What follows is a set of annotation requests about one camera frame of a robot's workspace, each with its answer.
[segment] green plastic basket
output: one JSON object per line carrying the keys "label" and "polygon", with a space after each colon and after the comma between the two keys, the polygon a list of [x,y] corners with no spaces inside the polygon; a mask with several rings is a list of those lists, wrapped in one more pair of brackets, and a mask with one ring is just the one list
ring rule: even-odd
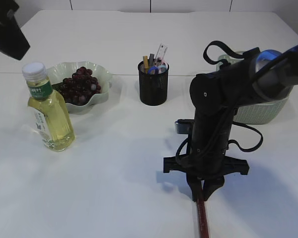
{"label": "green plastic basket", "polygon": [[[221,59],[226,59],[231,64],[240,61],[240,59],[232,59],[228,55],[221,55],[219,60]],[[245,124],[267,124],[278,115],[287,100],[288,97],[279,101],[240,107],[234,121]]]}

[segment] black mesh pen holder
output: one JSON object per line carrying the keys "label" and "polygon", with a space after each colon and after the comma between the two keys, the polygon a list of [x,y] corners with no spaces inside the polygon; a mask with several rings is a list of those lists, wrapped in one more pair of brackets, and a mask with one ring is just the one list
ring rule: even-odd
{"label": "black mesh pen holder", "polygon": [[167,100],[169,65],[165,72],[144,73],[144,62],[138,64],[140,100],[147,105],[157,106]]}

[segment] white table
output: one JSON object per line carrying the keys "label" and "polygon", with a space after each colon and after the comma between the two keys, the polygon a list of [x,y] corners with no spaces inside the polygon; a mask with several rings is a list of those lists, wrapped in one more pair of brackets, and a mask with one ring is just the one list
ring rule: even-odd
{"label": "white table", "polygon": [[[137,76],[115,76],[108,101],[71,115],[76,141],[56,153],[30,127],[22,75],[0,73],[0,238],[197,238],[185,175],[162,173],[184,139],[174,121],[194,115],[191,79],[170,77],[168,100],[150,107]],[[256,128],[258,151],[227,152],[248,160],[249,175],[226,176],[206,203],[212,238],[298,237],[298,87]],[[231,138],[259,139],[238,127]]]}
{"label": "white table", "polygon": [[[158,37],[147,41],[151,33],[139,26],[162,20],[169,26],[166,34],[157,29]],[[99,22],[105,34],[94,33]],[[95,40],[72,34],[79,26],[92,29]],[[191,75],[214,69],[201,55],[215,39],[236,50],[284,51],[298,43],[272,13],[42,11],[23,31],[32,46],[25,58],[17,62],[0,55],[0,238],[198,237],[185,175],[162,174],[162,158],[173,156],[185,138],[175,133],[174,121],[194,115],[188,93],[193,77],[169,77],[168,100],[150,107],[139,100],[137,76],[116,75],[108,101],[71,115],[76,141],[55,153],[31,128],[28,90],[16,73],[23,64],[90,60],[115,74],[137,74],[141,56],[155,53],[163,42],[169,45],[170,73]],[[80,45],[76,52],[74,43]],[[106,51],[109,45],[112,51]],[[124,56],[130,60],[121,61]],[[259,150],[242,153],[231,146],[227,152],[248,160],[249,175],[226,176],[224,187],[206,203],[212,238],[298,237],[298,87],[275,120],[256,128],[264,135]],[[243,147],[258,141],[236,127],[231,138]]]}
{"label": "white table", "polygon": [[[125,13],[118,11],[44,10],[23,27],[31,48],[23,60],[0,53],[0,72],[21,72],[23,65],[42,61],[98,63],[113,74],[137,75],[142,56],[168,45],[170,75],[195,75],[215,70],[202,57],[205,47],[221,40],[232,49],[285,51],[298,35],[271,12]],[[210,48],[216,59],[222,51]]]}

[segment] white bottle cap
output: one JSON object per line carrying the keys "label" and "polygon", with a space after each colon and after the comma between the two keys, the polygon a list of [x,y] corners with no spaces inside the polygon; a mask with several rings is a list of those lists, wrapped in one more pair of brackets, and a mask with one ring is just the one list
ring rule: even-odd
{"label": "white bottle cap", "polygon": [[22,68],[22,73],[27,81],[37,82],[47,76],[46,68],[41,62],[28,63]]}

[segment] pen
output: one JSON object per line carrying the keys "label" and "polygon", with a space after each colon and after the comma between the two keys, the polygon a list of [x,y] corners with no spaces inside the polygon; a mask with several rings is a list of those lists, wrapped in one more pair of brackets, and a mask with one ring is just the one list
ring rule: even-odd
{"label": "pen", "polygon": [[143,59],[144,59],[145,73],[147,73],[149,69],[148,56],[143,56]]}
{"label": "pen", "polygon": [[153,66],[153,58],[154,58],[154,54],[150,54],[150,56],[149,56],[149,67]]}

